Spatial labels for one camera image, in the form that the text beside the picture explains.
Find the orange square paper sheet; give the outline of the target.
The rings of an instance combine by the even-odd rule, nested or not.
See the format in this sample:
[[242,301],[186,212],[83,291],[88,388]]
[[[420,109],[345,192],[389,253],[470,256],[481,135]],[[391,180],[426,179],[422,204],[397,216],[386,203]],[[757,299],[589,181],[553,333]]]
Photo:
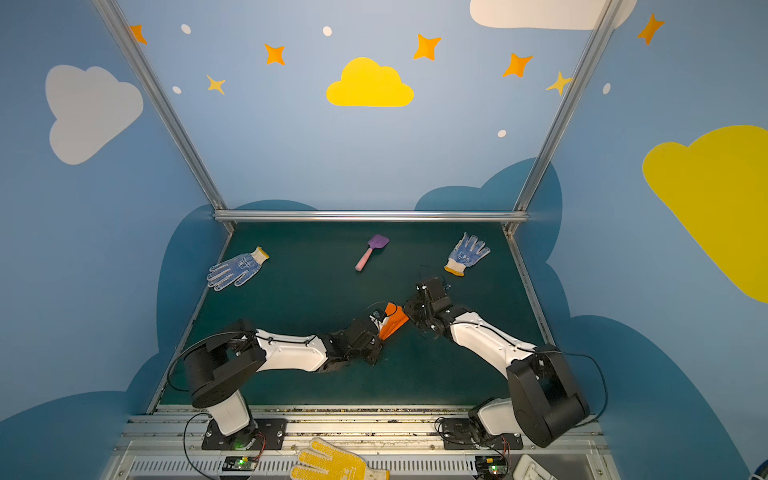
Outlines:
[[389,302],[384,309],[384,317],[379,322],[379,338],[387,340],[399,328],[409,321],[409,317],[401,306]]

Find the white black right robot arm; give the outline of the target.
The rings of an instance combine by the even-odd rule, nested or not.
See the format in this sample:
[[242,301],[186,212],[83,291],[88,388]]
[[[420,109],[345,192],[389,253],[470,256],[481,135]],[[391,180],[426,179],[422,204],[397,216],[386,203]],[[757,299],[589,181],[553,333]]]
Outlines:
[[454,304],[440,279],[418,283],[404,311],[419,329],[470,350],[506,379],[508,397],[488,400],[468,413],[460,435],[472,443],[521,434],[544,448],[590,415],[586,396],[562,351],[517,339],[477,312]]

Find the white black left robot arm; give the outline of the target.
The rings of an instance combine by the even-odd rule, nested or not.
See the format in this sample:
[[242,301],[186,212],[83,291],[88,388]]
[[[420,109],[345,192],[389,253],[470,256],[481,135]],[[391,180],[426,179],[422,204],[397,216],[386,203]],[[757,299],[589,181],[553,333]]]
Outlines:
[[380,329],[370,319],[355,319],[345,329],[304,337],[270,333],[238,320],[197,342],[180,354],[180,360],[192,406],[210,416],[201,448],[281,448],[277,429],[259,425],[241,387],[264,371],[325,373],[354,360],[373,365],[383,345]]

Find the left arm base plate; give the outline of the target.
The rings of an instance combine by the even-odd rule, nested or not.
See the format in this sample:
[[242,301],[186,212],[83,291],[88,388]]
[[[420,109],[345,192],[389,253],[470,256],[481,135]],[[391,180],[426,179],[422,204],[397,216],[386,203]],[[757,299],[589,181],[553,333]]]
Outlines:
[[259,418],[251,420],[243,429],[224,435],[215,420],[208,423],[203,437],[202,450],[261,451],[282,448],[287,421],[284,418]]

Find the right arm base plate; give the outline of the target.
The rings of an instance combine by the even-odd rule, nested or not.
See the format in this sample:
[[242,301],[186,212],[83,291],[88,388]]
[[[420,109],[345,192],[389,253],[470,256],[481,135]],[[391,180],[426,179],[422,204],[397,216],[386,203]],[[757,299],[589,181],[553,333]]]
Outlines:
[[522,437],[517,433],[491,435],[480,430],[466,418],[438,417],[434,422],[437,435],[446,450],[498,451],[522,450]]

